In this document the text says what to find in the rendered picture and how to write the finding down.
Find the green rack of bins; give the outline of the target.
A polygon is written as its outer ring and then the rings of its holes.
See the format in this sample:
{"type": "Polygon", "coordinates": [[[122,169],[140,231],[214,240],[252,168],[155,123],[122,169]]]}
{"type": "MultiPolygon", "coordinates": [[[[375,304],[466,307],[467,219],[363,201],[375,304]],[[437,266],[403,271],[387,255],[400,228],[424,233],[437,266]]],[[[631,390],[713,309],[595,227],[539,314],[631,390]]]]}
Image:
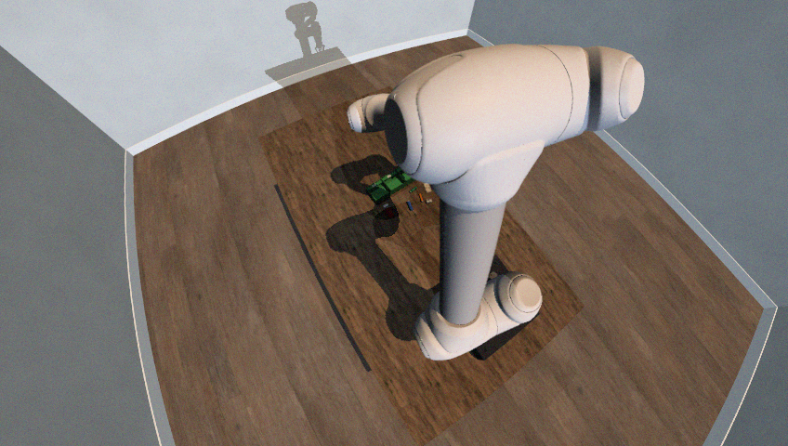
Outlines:
{"type": "Polygon", "coordinates": [[[381,201],[385,200],[387,197],[389,197],[393,193],[397,192],[398,190],[401,190],[402,188],[404,188],[407,185],[411,184],[414,181],[415,181],[415,179],[410,178],[409,176],[407,176],[398,167],[393,172],[387,174],[384,177],[381,177],[380,180],[376,181],[374,184],[368,186],[365,189],[366,189],[366,192],[368,193],[368,195],[375,202],[375,204],[377,204],[377,203],[380,203],[381,201]]]}

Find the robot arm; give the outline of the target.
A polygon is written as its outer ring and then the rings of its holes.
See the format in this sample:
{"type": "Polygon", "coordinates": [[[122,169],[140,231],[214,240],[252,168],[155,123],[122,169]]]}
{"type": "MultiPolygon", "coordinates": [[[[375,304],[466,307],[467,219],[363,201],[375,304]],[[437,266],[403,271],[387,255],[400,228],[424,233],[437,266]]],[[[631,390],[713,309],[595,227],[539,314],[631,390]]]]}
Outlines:
{"type": "Polygon", "coordinates": [[[426,358],[453,359],[537,314],[531,276],[489,274],[506,202],[544,146],[626,121],[643,90],[642,65],[621,50],[506,44],[432,60],[348,107],[355,132],[385,129],[407,176],[439,183],[440,290],[413,328],[426,358]]]}

